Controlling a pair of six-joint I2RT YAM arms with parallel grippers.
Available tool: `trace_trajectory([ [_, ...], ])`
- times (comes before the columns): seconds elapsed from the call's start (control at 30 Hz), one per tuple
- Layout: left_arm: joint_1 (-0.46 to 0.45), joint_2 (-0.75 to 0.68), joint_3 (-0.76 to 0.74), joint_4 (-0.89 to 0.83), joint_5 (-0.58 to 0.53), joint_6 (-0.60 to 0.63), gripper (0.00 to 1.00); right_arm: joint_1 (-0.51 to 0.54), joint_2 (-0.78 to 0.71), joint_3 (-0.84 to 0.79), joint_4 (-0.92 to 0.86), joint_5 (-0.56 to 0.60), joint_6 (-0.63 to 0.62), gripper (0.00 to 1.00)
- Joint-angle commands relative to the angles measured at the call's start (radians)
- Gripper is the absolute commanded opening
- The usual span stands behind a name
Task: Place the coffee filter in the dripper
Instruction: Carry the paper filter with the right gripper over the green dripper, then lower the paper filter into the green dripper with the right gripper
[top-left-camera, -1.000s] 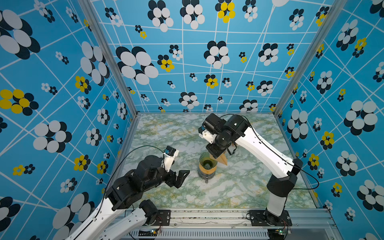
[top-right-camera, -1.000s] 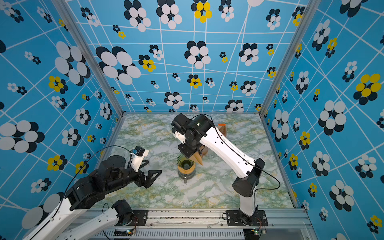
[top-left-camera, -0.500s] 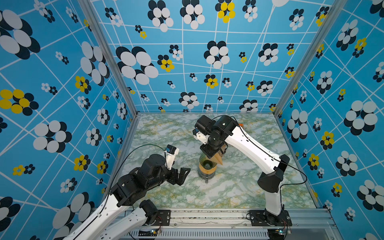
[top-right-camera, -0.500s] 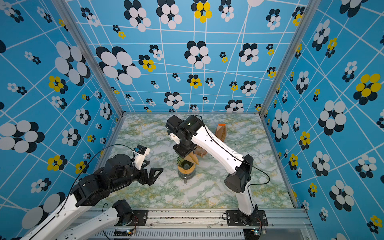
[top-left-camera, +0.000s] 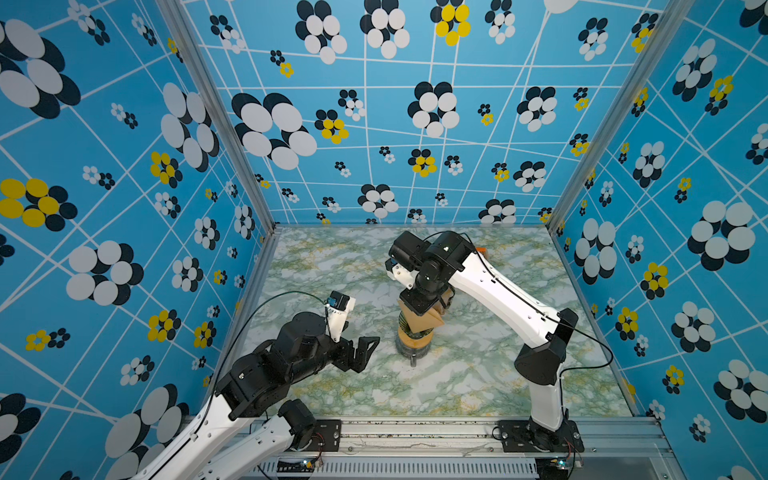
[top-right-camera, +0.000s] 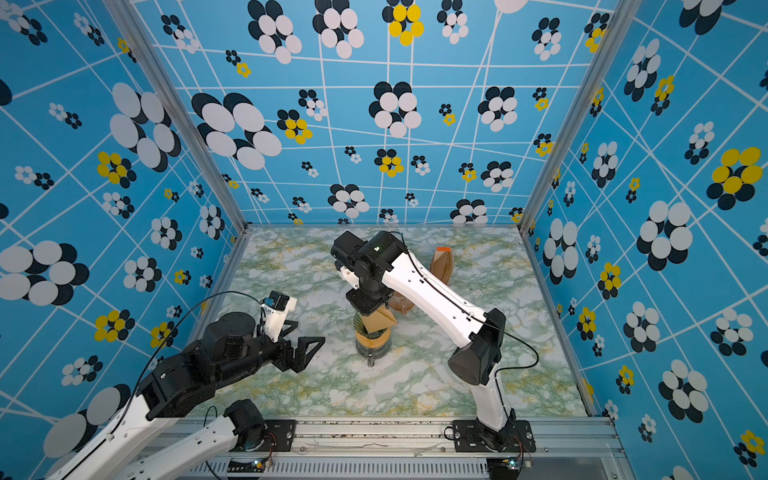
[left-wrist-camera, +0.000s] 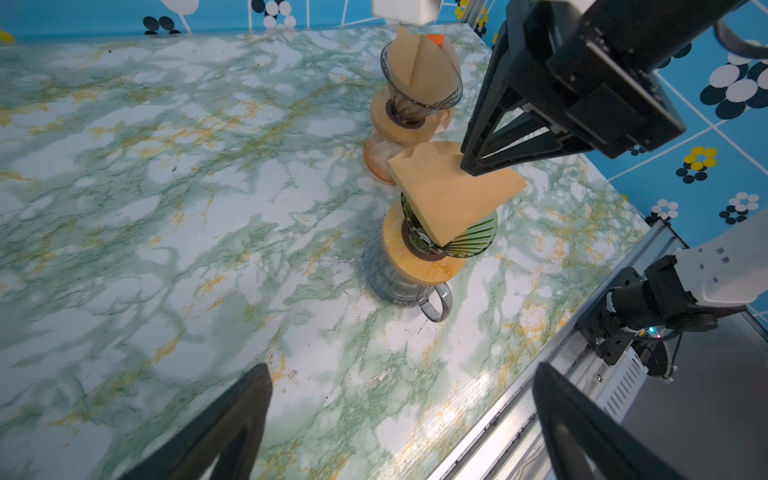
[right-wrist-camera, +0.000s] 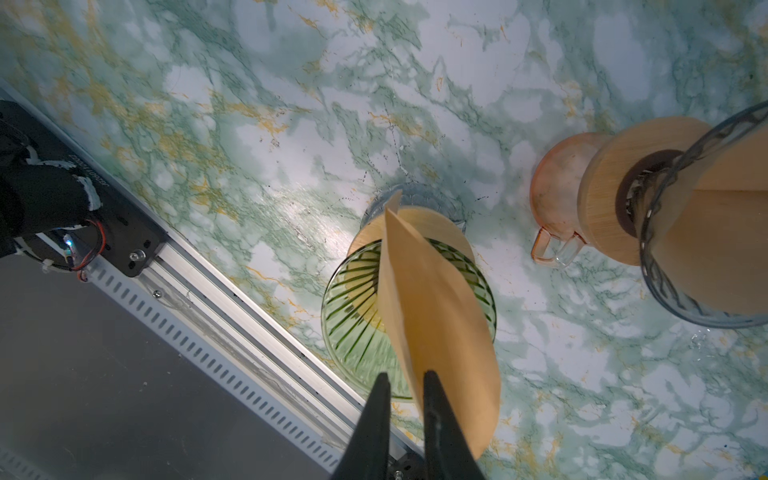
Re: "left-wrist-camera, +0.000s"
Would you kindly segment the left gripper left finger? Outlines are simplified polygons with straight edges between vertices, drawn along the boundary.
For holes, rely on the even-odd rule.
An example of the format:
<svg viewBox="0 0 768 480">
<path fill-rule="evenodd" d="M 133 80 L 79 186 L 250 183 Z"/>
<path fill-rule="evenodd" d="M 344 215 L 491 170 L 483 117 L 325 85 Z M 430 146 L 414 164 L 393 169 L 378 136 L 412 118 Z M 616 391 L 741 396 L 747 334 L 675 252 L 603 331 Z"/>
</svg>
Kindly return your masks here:
<svg viewBox="0 0 768 480">
<path fill-rule="evenodd" d="M 268 366 L 255 365 L 124 479 L 248 479 L 273 393 Z"/>
</svg>

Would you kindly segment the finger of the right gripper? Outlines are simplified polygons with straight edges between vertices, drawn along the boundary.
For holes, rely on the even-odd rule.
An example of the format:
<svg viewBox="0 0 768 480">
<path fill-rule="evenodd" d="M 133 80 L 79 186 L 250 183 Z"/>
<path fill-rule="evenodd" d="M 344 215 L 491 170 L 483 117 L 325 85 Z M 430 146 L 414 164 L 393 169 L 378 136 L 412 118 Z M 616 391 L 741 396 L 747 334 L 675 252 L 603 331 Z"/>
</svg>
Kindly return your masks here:
<svg viewBox="0 0 768 480">
<path fill-rule="evenodd" d="M 556 133 L 536 114 L 522 113 L 499 130 L 504 112 L 474 115 L 464 138 L 464 171 L 480 176 L 502 168 L 593 150 L 571 132 Z"/>
<path fill-rule="evenodd" d="M 512 79 L 515 47 L 515 43 L 509 43 L 508 24 L 503 23 L 461 146 L 461 168 L 469 174 L 486 174 L 509 166 L 509 155 L 504 150 L 523 136 L 514 121 L 499 128 L 504 115 L 523 102 Z"/>
</svg>

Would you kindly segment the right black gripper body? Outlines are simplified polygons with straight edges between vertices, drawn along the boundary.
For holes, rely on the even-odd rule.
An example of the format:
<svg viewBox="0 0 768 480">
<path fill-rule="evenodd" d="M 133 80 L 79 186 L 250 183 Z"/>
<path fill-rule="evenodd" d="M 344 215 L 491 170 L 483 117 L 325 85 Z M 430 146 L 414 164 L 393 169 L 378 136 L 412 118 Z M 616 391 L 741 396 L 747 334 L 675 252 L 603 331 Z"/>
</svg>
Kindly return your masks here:
<svg viewBox="0 0 768 480">
<path fill-rule="evenodd" d="M 738 1 L 511 1 L 513 85 L 556 133 L 571 132 L 616 158 L 652 151 L 686 126 L 656 68 L 713 27 Z"/>
</svg>

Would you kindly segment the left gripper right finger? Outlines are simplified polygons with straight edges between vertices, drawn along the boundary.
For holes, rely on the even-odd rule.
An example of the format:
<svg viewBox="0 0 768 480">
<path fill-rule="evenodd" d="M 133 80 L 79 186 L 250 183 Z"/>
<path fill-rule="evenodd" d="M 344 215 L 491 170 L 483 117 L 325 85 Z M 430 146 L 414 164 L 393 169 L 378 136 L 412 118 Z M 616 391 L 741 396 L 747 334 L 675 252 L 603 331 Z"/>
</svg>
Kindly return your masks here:
<svg viewBox="0 0 768 480">
<path fill-rule="evenodd" d="M 616 423 L 547 363 L 532 393 L 558 479 L 681 479 L 683 476 Z"/>
</svg>

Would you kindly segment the clear grey glass dripper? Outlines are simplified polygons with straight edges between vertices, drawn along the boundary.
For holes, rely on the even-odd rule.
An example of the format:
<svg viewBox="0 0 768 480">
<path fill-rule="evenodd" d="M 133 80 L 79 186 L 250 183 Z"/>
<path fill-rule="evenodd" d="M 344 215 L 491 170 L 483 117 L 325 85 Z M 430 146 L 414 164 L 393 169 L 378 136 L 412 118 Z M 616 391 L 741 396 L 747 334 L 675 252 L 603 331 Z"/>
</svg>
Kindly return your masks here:
<svg viewBox="0 0 768 480">
<path fill-rule="evenodd" d="M 393 114 L 405 125 L 450 110 L 463 96 L 458 54 L 444 35 L 401 28 L 382 49 L 380 60 Z"/>
</svg>

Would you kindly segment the green glass dripper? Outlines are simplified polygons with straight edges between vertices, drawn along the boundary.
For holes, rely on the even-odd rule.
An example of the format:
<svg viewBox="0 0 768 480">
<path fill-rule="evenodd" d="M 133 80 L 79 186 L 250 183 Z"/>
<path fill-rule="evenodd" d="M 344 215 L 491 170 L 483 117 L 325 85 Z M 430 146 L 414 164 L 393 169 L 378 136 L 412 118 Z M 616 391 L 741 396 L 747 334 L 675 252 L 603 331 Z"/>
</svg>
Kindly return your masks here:
<svg viewBox="0 0 768 480">
<path fill-rule="evenodd" d="M 440 246 L 429 237 L 404 193 L 400 195 L 400 201 L 406 225 L 404 238 L 419 254 L 426 255 L 428 258 L 435 256 L 460 259 L 475 257 L 487 250 L 495 240 L 498 231 L 496 211 L 469 227 L 452 241 Z"/>
</svg>

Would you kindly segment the wooden ring holder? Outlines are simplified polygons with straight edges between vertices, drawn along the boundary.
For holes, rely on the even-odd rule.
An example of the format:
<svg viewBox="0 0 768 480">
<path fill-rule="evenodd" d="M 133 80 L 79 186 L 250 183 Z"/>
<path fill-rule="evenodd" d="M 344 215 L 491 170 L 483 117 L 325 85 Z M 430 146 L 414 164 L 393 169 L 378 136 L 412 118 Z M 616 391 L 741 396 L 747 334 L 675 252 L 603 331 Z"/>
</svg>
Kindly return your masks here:
<svg viewBox="0 0 768 480">
<path fill-rule="evenodd" d="M 388 141 L 410 147 L 429 142 L 435 134 L 444 132 L 450 126 L 456 108 L 439 110 L 413 124 L 406 124 L 396 119 L 389 92 L 382 89 L 373 97 L 370 116 L 375 129 Z"/>
<path fill-rule="evenodd" d="M 382 227 L 383 249 L 401 276 L 417 284 L 436 286 L 453 279 L 464 268 L 465 259 L 429 257 L 418 252 L 403 233 L 407 227 L 402 208 L 393 204 Z"/>
</svg>

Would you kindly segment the grey glass pitcher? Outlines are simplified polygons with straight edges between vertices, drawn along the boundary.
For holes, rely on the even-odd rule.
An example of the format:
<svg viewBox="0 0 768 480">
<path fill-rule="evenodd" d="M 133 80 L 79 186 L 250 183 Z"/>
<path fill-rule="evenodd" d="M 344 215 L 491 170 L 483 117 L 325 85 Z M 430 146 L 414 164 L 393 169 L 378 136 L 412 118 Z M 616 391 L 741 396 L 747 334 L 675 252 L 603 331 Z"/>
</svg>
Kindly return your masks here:
<svg viewBox="0 0 768 480">
<path fill-rule="evenodd" d="M 453 309 L 452 292 L 446 283 L 422 285 L 396 271 L 386 255 L 381 236 L 367 243 L 362 270 L 369 290 L 385 303 L 402 308 L 419 307 L 434 323 L 445 321 Z"/>
</svg>

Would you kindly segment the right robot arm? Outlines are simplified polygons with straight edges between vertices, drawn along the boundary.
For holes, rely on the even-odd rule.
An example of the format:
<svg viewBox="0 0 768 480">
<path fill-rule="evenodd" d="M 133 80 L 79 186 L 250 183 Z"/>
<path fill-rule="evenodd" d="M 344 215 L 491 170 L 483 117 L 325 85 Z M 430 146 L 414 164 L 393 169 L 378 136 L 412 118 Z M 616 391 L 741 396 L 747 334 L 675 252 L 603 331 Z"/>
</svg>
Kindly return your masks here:
<svg viewBox="0 0 768 480">
<path fill-rule="evenodd" d="M 725 23 L 735 1 L 512 1 L 464 137 L 462 169 L 484 175 L 600 151 L 655 150 L 685 125 L 654 70 L 706 30 L 730 53 L 767 50 Z M 707 331 L 767 289 L 767 217 L 651 265 L 605 308 L 631 330 Z"/>
</svg>

